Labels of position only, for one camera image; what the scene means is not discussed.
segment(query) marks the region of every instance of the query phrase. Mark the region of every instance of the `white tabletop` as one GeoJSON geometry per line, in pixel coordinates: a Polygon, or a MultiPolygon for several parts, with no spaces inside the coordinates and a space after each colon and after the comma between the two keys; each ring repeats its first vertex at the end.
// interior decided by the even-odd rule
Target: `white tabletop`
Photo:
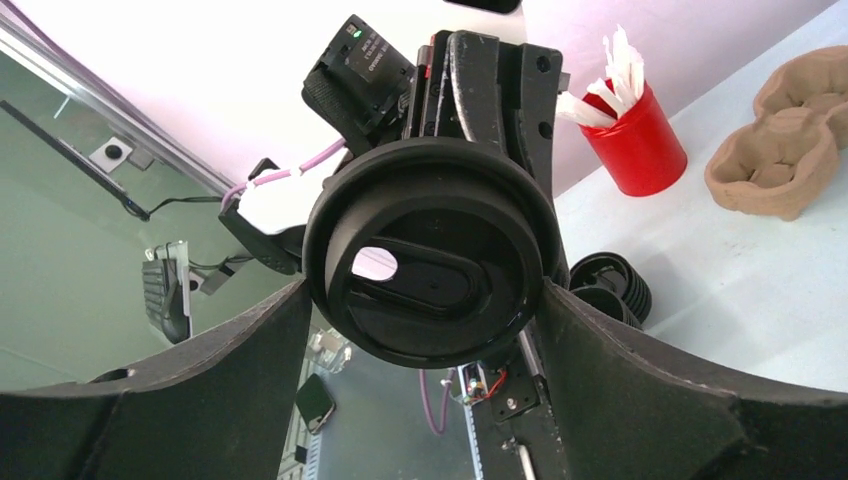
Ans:
{"type": "Polygon", "coordinates": [[[648,282],[648,334],[748,373],[839,391],[848,391],[848,169],[794,222],[724,210],[703,178],[721,142],[754,119],[768,76],[797,55],[848,44],[845,19],[841,1],[675,115],[689,166],[671,188],[629,198],[600,169],[555,202],[572,265],[613,251],[648,282]]]}

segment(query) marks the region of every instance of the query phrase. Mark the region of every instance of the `white wall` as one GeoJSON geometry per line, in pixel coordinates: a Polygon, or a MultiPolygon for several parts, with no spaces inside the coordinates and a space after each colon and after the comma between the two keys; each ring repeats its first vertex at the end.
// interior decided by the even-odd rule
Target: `white wall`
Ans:
{"type": "MultiPolygon", "coordinates": [[[[832,3],[525,0],[524,14],[502,18],[441,0],[17,1],[70,53],[234,180],[264,156],[297,165],[337,138],[303,105],[300,84],[351,13],[410,58],[442,28],[520,41],[526,16],[531,41],[563,51],[575,93],[601,73],[600,39],[621,23],[672,114],[832,3]]],[[[555,146],[555,191],[596,168],[571,125],[558,123],[555,146]]]]}

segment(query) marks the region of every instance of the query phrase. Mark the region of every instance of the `green floor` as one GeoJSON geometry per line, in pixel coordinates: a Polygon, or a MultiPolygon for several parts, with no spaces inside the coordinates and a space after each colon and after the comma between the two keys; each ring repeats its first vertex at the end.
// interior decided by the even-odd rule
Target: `green floor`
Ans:
{"type": "MultiPolygon", "coordinates": [[[[105,121],[0,54],[0,99],[86,153],[111,136],[105,121]]],[[[0,112],[0,390],[85,381],[165,348],[144,312],[147,248],[186,240],[191,259],[242,253],[215,204],[173,204],[149,223],[121,205],[5,112],[0,112]]],[[[171,167],[124,163],[117,180],[140,205],[207,195],[171,167]]],[[[217,292],[192,293],[195,333],[233,317],[292,281],[255,261],[217,292]]]]}

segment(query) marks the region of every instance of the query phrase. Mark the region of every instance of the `table surface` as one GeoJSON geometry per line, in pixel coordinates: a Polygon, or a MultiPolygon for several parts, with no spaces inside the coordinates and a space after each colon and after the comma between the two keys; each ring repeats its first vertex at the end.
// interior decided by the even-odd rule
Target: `table surface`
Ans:
{"type": "Polygon", "coordinates": [[[704,168],[728,135],[753,121],[754,96],[776,68],[848,44],[846,18],[843,0],[675,115],[689,166],[666,191],[629,198],[599,169],[555,201],[572,265],[613,251],[648,282],[648,334],[731,368],[838,391],[848,391],[848,295],[840,286],[848,275],[848,169],[799,219],[784,222],[720,208],[704,168]]]}

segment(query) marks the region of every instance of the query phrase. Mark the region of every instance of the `red container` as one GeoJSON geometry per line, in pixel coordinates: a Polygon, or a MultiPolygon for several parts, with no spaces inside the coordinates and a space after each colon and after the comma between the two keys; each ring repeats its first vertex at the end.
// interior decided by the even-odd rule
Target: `red container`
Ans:
{"type": "MultiPolygon", "coordinates": [[[[587,94],[583,100],[616,118],[597,95],[587,94]]],[[[580,125],[580,130],[625,195],[653,195],[674,184],[686,170],[686,152],[647,83],[642,98],[612,127],[580,125]]]]}

